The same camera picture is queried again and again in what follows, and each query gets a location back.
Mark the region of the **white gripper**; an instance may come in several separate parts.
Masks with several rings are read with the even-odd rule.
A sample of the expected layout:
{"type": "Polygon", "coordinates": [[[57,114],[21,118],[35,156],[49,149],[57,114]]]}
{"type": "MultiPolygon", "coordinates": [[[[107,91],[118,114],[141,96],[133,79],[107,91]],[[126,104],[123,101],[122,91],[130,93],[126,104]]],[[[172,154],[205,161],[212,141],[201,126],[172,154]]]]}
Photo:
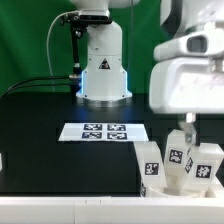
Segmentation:
{"type": "Polygon", "coordinates": [[[154,58],[149,85],[151,109],[180,114],[185,142],[199,146],[196,114],[224,113],[224,26],[208,22],[166,41],[155,47],[154,58]]]}

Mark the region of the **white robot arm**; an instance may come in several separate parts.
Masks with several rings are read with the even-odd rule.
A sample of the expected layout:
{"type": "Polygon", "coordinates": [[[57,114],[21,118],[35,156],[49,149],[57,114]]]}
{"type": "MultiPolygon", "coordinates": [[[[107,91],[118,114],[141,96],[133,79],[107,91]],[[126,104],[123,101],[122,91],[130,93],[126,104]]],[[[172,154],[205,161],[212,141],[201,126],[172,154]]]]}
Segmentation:
{"type": "MultiPolygon", "coordinates": [[[[95,105],[131,96],[122,67],[122,30],[112,8],[140,0],[70,0],[71,20],[87,27],[87,66],[77,97],[95,105]]],[[[198,143],[196,114],[224,113],[224,0],[161,0],[160,26],[171,36],[154,48],[157,64],[149,83],[149,105],[160,114],[183,114],[186,141],[198,143]]]]}

